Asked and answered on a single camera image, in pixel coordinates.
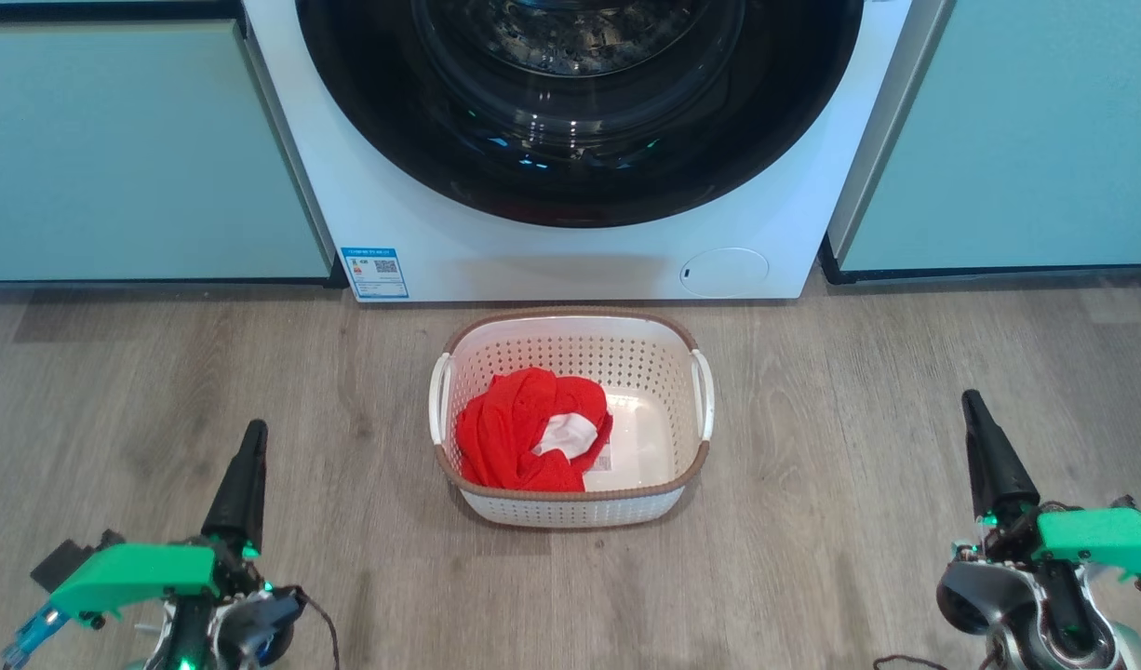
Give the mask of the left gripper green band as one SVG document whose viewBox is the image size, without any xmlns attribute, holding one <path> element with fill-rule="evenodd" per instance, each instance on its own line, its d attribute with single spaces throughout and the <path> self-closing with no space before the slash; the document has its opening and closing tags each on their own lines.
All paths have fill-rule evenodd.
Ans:
<svg viewBox="0 0 1141 670">
<path fill-rule="evenodd" d="M 254 567 L 262 552 L 268 423 L 254 419 L 202 522 L 177 543 L 120 543 L 94 552 L 48 603 L 68 623 L 102 629 L 141 602 L 165 606 L 163 636 L 288 636 L 302 616 L 298 586 L 272 586 Z"/>
</svg>

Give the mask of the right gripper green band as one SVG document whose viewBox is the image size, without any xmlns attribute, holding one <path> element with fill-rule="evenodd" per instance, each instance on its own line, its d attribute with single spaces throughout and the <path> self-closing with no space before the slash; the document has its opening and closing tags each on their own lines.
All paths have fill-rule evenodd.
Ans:
<svg viewBox="0 0 1141 670">
<path fill-rule="evenodd" d="M 1119 570 L 1141 594 L 1141 510 L 1082 509 L 1041 495 L 984 396 L 962 391 L 969 478 L 982 541 L 976 610 L 992 654 L 1141 654 L 1141 636 L 1107 617 L 1091 581 Z"/>
</svg>

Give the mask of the red smooth fabric garment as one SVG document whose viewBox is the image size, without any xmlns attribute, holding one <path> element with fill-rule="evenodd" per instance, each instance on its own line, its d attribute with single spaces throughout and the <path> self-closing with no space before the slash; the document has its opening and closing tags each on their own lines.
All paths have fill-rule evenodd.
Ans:
<svg viewBox="0 0 1141 670">
<path fill-rule="evenodd" d="M 598 423 L 605 412 L 612 415 L 608 398 L 591 379 L 544 368 L 495 376 L 456 419 L 463 476 L 487 489 L 582 493 L 586 468 L 559 452 L 533 455 L 531 449 L 553 415 L 583 414 Z"/>
</svg>

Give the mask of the red knit garment white patches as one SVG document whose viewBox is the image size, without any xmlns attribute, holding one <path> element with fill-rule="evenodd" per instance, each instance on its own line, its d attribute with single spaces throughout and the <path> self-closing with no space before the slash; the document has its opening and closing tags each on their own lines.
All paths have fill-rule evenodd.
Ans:
<svg viewBox="0 0 1141 670">
<path fill-rule="evenodd" d="M 609 412 L 605 412 L 598 423 L 588 420 L 583 414 L 553 415 L 537 444 L 531 449 L 531 453 L 545 455 L 559 452 L 568 462 L 589 470 L 594 466 L 602 449 L 608 445 L 612 426 L 613 417 Z"/>
</svg>

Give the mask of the washing machine glass door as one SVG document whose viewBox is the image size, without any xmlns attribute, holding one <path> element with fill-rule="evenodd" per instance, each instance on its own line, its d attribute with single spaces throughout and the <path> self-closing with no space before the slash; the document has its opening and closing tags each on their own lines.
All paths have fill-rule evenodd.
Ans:
<svg viewBox="0 0 1141 670">
<path fill-rule="evenodd" d="M 297 0 L 338 107 L 388 161 L 466 207 L 563 228 L 680 215 L 745 185 L 814 124 L 865 0 L 709 0 L 689 33 L 602 76 L 512 67 L 470 0 Z"/>
</svg>

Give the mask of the white front-load washing machine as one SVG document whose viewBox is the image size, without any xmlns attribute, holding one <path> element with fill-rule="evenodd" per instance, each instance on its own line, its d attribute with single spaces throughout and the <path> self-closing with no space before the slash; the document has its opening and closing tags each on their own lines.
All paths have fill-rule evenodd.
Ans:
<svg viewBox="0 0 1141 670">
<path fill-rule="evenodd" d="M 762 173 L 659 220 L 563 228 L 485 213 L 408 177 L 327 91 L 305 43 L 297 0 L 246 0 L 248 25 L 338 260 L 343 264 L 343 247 L 395 248 L 408 300 L 393 302 L 702 300 L 678 275 L 695 255 L 717 248 L 753 249 L 770 265 L 755 293 L 734 300 L 795 300 L 825 240 L 911 0 L 865 0 L 865 9 L 833 98 Z"/>
</svg>

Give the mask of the steel perforated washer drum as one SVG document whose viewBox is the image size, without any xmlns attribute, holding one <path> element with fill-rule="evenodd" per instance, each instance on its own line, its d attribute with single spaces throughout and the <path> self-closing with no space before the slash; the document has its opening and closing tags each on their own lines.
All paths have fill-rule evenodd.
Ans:
<svg viewBox="0 0 1141 670">
<path fill-rule="evenodd" d="M 460 26 L 497 60 L 550 76 L 602 76 L 688 34 L 709 0 L 470 0 Z"/>
</svg>

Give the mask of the blue energy label sticker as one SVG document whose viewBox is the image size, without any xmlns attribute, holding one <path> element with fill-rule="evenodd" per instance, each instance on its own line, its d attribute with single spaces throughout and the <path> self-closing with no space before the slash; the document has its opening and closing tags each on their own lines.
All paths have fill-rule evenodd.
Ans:
<svg viewBox="0 0 1141 670">
<path fill-rule="evenodd" d="M 341 248 L 343 271 L 359 302 L 408 300 L 408 284 L 395 248 Z"/>
</svg>

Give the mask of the round white filter cover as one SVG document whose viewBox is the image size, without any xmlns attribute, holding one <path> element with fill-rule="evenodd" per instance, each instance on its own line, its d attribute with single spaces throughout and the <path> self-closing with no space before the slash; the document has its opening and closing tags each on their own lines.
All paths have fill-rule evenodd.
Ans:
<svg viewBox="0 0 1141 670">
<path fill-rule="evenodd" d="M 678 280 L 703 300 L 733 300 L 753 294 L 768 276 L 763 255 L 748 248 L 717 248 L 683 264 Z"/>
</svg>

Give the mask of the white perforated laundry basket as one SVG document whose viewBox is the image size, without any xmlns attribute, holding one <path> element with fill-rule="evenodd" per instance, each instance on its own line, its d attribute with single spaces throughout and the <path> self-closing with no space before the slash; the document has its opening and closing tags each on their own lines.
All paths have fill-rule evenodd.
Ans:
<svg viewBox="0 0 1141 670">
<path fill-rule="evenodd" d="M 456 417 L 494 376 L 527 368 L 600 384 L 614 417 L 617 470 L 582 493 L 487 489 L 463 476 Z M 613 308 L 512 310 L 469 324 L 436 361 L 427 423 L 436 461 L 484 520 L 521 528 L 612 528 L 657 520 L 709 455 L 717 391 L 709 361 L 681 324 Z"/>
</svg>

